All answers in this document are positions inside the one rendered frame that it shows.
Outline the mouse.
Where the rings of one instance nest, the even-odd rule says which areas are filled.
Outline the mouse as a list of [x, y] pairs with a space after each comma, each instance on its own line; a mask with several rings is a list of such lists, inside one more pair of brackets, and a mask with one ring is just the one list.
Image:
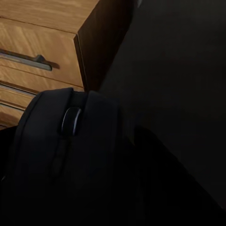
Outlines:
[[35, 96], [0, 181], [0, 226], [129, 226], [138, 166], [123, 112], [92, 90]]

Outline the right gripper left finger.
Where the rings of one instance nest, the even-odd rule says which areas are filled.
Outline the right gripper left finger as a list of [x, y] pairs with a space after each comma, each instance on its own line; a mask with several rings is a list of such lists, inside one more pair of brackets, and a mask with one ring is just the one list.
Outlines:
[[0, 181], [5, 177], [5, 165], [9, 161], [9, 148], [13, 145], [17, 126], [0, 130]]

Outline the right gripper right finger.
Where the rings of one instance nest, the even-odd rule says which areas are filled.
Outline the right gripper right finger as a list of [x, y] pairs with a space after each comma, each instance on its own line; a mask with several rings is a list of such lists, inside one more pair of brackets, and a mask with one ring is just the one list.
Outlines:
[[226, 213], [159, 138], [136, 125], [134, 144], [147, 226], [226, 226]]

